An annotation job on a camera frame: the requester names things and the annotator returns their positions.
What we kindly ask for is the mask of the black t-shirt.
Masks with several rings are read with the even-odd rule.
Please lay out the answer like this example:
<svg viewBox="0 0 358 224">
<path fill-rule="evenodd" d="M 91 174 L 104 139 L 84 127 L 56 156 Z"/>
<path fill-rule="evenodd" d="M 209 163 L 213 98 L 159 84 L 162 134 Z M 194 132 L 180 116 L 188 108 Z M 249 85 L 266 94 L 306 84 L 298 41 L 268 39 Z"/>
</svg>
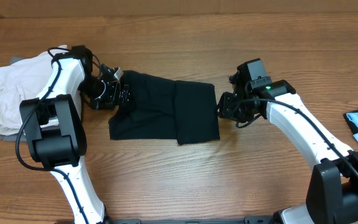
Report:
<svg viewBox="0 0 358 224">
<path fill-rule="evenodd" d="M 126 70 L 121 86 L 130 96 L 109 120 L 112 140 L 175 139 L 183 145 L 220 138 L 214 85 Z"/>
</svg>

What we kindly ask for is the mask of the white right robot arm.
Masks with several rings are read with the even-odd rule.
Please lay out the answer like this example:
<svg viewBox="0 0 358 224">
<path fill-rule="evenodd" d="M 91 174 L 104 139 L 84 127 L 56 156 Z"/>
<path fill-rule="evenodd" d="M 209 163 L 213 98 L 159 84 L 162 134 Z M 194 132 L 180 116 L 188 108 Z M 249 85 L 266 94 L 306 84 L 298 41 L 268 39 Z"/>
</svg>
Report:
<svg viewBox="0 0 358 224">
<path fill-rule="evenodd" d="M 358 151 L 331 134 L 285 80 L 222 94 L 218 116 L 238 128 L 259 117 L 276 126 L 305 158 L 312 174 L 304 204 L 275 212 L 270 223 L 358 222 Z"/>
</svg>

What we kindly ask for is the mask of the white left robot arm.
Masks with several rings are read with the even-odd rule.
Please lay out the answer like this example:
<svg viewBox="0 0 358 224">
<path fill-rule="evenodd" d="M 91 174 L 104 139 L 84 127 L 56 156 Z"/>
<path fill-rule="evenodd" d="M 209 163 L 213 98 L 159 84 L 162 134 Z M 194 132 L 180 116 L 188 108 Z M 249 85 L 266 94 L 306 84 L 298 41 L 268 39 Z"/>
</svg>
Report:
<svg viewBox="0 0 358 224">
<path fill-rule="evenodd" d="M 81 98 L 94 110 L 131 109 L 129 86 L 120 83 L 123 71 L 101 64 L 84 45 L 51 47 L 52 74 L 43 90 L 20 103 L 22 126 L 31 158 L 39 171 L 51 173 L 65 194 L 74 223 L 112 223 L 91 183 L 85 164 L 86 134 Z"/>
</svg>

